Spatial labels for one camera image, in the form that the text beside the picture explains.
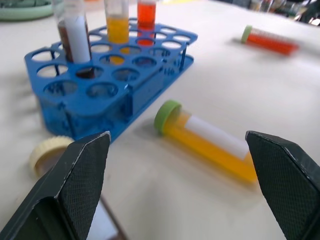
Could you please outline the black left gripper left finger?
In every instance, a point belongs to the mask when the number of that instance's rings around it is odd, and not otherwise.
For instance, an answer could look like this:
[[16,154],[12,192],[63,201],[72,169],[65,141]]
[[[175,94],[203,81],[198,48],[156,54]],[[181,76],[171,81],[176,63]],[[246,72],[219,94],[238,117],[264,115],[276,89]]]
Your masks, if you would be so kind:
[[69,144],[0,231],[0,240],[87,240],[110,143],[105,131]]

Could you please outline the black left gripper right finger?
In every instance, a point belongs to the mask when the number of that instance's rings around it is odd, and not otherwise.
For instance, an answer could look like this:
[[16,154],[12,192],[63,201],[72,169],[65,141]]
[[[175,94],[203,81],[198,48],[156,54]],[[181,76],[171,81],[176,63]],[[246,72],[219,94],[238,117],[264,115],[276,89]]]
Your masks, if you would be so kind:
[[261,192],[286,240],[320,240],[320,166],[296,143],[249,130]]

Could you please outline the brown liquid tube cream cap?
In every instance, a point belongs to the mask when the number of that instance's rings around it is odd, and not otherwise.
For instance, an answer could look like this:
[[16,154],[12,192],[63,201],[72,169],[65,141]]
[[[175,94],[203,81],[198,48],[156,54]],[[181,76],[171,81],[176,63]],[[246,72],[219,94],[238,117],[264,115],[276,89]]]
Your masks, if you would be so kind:
[[[74,140],[67,136],[55,136],[40,142],[29,156],[29,165],[39,179],[60,159]],[[86,240],[128,240],[107,202],[100,197]]]

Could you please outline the yellow liquid tube green cap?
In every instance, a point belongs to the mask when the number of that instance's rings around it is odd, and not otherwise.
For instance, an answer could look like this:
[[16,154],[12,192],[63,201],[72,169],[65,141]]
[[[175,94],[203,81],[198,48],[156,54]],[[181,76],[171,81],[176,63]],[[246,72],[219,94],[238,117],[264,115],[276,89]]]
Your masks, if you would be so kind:
[[185,111],[179,102],[163,103],[154,118],[154,128],[240,181],[257,182],[247,142]]

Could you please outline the blue tube rack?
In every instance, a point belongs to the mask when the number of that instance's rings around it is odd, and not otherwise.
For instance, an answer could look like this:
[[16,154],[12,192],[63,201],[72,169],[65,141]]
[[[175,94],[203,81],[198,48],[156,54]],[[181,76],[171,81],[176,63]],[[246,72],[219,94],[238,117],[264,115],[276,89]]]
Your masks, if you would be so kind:
[[194,62],[186,53],[196,33],[157,23],[150,31],[129,19],[127,44],[110,43],[105,26],[87,63],[68,62],[62,44],[28,53],[24,60],[44,124],[75,140],[109,131],[115,140]]

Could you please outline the red liquid tube green cap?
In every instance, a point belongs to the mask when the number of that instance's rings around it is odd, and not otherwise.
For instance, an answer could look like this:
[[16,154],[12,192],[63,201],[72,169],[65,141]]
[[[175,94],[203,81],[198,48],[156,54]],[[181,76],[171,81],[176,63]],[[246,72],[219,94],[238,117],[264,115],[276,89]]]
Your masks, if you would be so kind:
[[241,43],[259,47],[289,56],[299,49],[299,44],[287,37],[270,33],[247,25],[241,36]]

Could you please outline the pale green round tray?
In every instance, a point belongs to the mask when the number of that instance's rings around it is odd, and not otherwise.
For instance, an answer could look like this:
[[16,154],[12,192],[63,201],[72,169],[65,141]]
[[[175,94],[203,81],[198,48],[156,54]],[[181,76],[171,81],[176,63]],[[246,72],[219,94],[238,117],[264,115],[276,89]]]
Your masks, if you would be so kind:
[[52,0],[0,0],[0,22],[30,21],[52,15]]

